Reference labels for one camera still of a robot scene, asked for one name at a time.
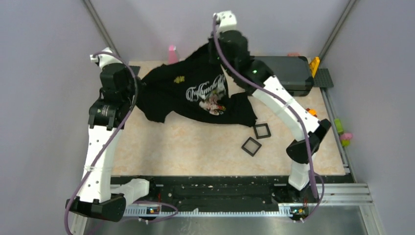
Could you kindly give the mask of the small gold brooch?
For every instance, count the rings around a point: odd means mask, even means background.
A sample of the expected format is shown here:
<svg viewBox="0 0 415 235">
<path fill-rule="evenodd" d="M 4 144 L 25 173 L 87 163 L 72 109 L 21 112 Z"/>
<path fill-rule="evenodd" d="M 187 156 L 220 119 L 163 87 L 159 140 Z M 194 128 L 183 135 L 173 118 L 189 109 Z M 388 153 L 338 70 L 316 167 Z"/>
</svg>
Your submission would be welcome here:
<svg viewBox="0 0 415 235">
<path fill-rule="evenodd" d="M 180 83 L 185 81 L 185 77 L 184 76 L 177 76 L 173 81 L 176 84 L 180 84 Z"/>
</svg>

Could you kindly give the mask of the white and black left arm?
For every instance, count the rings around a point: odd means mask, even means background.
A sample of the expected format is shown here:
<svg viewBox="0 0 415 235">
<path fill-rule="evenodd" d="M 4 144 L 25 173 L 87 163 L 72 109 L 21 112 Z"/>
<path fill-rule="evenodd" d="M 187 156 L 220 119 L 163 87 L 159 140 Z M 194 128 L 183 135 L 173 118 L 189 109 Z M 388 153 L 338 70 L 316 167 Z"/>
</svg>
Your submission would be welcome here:
<svg viewBox="0 0 415 235">
<path fill-rule="evenodd" d="M 152 202 L 157 189 L 146 179 L 132 179 L 111 188 L 115 150 L 131 112 L 134 73 L 121 63 L 102 66 L 99 98 L 89 108 L 89 145 L 84 164 L 83 183 L 69 211 L 84 217 L 118 222 L 125 209 L 138 199 Z"/>
</svg>

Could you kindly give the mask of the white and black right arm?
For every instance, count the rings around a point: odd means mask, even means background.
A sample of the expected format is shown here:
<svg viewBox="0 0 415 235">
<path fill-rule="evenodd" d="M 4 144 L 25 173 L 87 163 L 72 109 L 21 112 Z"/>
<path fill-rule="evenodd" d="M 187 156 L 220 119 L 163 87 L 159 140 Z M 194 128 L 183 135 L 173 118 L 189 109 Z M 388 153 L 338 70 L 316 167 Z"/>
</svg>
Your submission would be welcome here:
<svg viewBox="0 0 415 235">
<path fill-rule="evenodd" d="M 294 140 L 286 148 L 292 159 L 287 196 L 294 202 L 306 195 L 311 186 L 316 197 L 317 184 L 313 157 L 320 148 L 331 123 L 318 119 L 303 108 L 283 87 L 274 72 L 248 51 L 248 40 L 237 30 L 211 33 L 210 50 L 235 84 L 261 101 L 290 129 Z"/>
</svg>

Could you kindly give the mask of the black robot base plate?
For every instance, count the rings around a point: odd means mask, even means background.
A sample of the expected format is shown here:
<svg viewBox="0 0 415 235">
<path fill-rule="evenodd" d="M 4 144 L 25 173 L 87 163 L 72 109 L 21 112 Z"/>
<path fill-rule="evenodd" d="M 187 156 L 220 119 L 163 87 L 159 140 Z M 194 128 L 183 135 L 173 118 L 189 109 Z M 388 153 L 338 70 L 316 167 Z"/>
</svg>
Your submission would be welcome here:
<svg viewBox="0 0 415 235">
<path fill-rule="evenodd" d="M 271 212 L 278 202 L 298 201 L 287 195 L 287 176 L 113 176 L 111 184 L 135 178 L 150 182 L 145 201 L 168 203 L 180 212 Z"/>
</svg>

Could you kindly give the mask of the black printed t-shirt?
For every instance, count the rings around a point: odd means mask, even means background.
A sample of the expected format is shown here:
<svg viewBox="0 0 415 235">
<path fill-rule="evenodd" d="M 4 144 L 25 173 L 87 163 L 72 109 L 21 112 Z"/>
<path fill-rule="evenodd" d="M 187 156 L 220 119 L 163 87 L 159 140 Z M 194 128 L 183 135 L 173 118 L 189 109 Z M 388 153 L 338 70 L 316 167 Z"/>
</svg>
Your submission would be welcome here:
<svg viewBox="0 0 415 235">
<path fill-rule="evenodd" d="M 176 84 L 174 79 L 184 76 Z M 208 44 L 175 64 L 162 64 L 142 79 L 146 87 L 136 106 L 150 121 L 161 122 L 171 112 L 199 122 L 255 125 L 257 117 L 246 93 L 229 95 L 220 65 L 209 62 Z"/>
</svg>

